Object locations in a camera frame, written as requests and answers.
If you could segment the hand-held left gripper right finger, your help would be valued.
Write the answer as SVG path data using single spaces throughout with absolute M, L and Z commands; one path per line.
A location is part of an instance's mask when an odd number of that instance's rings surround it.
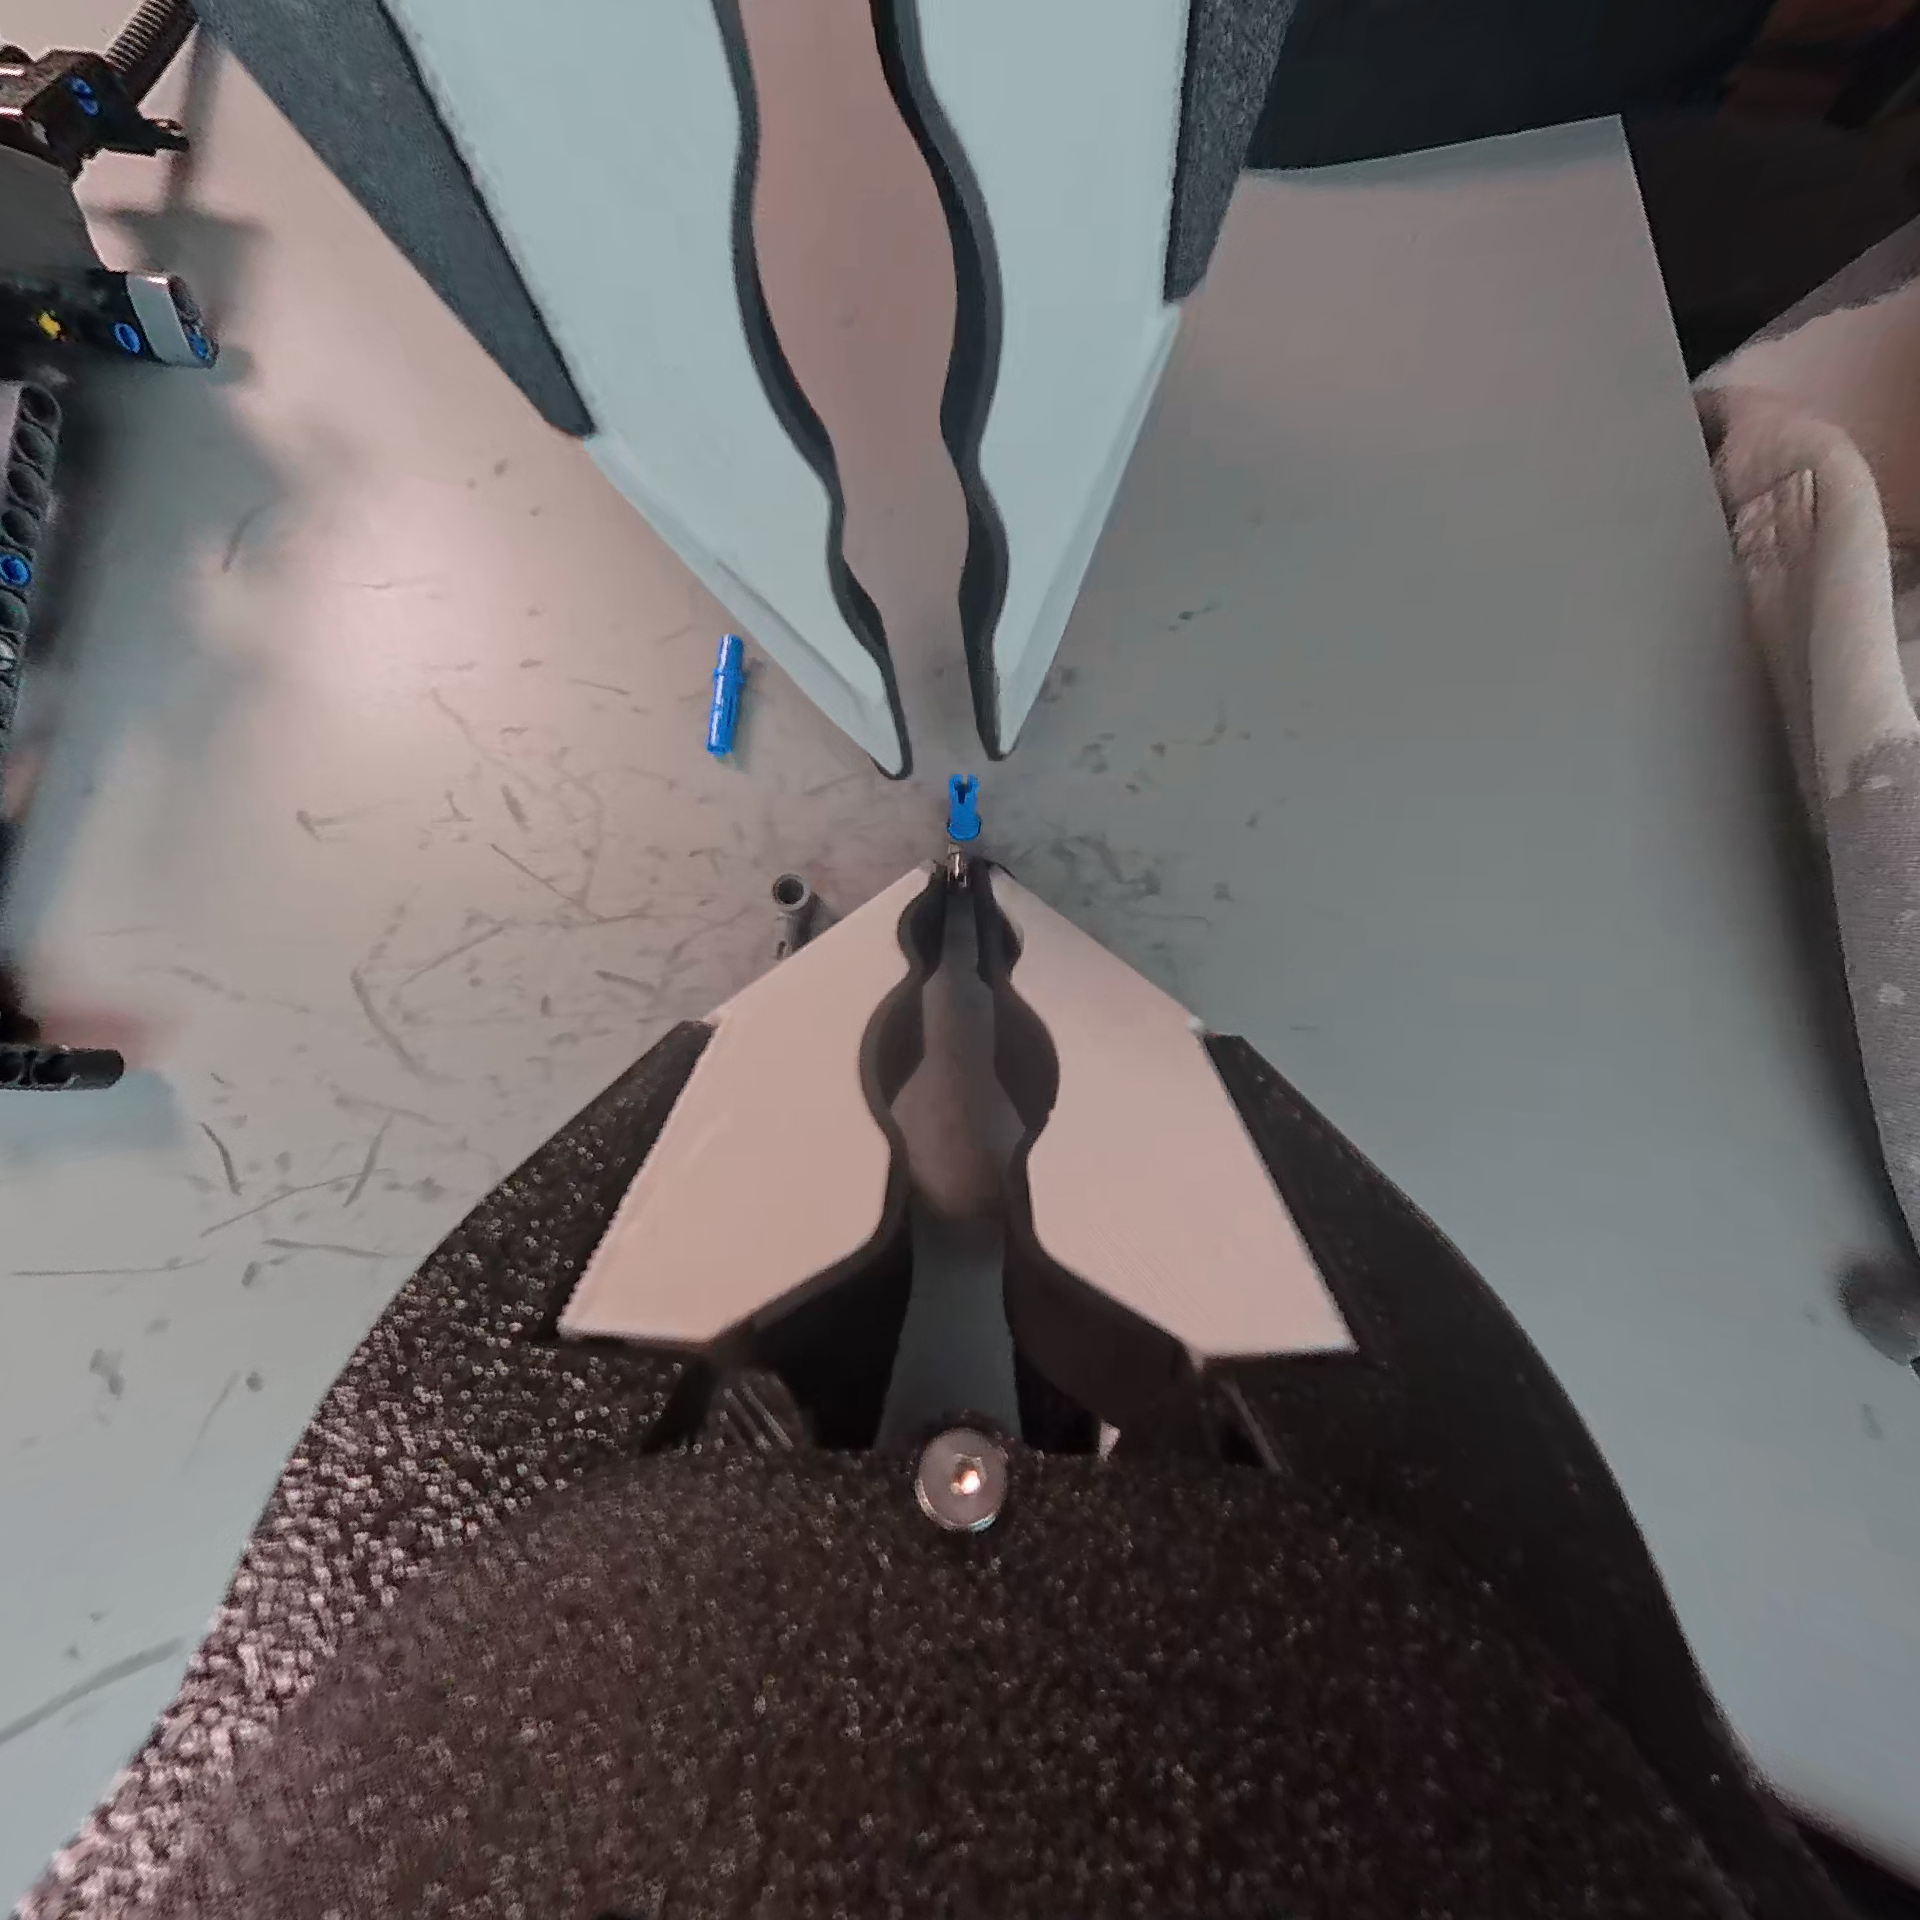
M 1017 1115 L 1004 1297 L 1037 1366 L 1352 1356 L 1355 1336 L 1178 1000 L 973 866 L 992 1069 Z

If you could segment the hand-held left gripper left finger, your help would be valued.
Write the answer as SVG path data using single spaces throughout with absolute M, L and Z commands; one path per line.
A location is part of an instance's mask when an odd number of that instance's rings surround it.
M 893 1105 L 921 1065 L 944 906 L 939 872 L 914 866 L 707 1017 L 564 1337 L 711 1350 L 882 1249 L 905 1206 Z

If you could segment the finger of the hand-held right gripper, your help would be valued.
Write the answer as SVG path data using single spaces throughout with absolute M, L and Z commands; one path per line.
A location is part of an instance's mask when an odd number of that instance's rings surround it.
M 602 470 L 892 779 L 896 665 L 761 288 L 739 5 L 408 2 L 401 36 L 544 317 Z
M 880 64 L 951 241 L 941 440 L 980 747 L 1009 756 L 1172 348 L 1181 2 L 880 5 Z

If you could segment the grey toy brick chassis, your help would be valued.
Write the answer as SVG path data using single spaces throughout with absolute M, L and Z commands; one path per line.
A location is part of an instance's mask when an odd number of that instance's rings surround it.
M 4 896 L 58 728 L 65 626 L 95 546 L 101 384 L 136 368 L 213 370 L 220 338 L 185 282 L 106 262 L 80 205 L 98 158 L 184 156 L 149 97 L 200 13 L 137 5 L 101 50 L 2 50 L 2 763 Z

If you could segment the grey desk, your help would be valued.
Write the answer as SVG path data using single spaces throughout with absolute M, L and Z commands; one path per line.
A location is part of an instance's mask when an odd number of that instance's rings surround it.
M 457 1221 L 939 829 L 229 54 L 101 160 L 218 376 L 107 370 L 17 915 L 107 1093 L 4 1096 L 4 1906 L 184 1681 L 306 1420 Z M 1915 1373 L 1844 992 L 1600 124 L 1255 179 L 989 844 L 1474 1259 L 1785 1798 L 1915 1872 Z

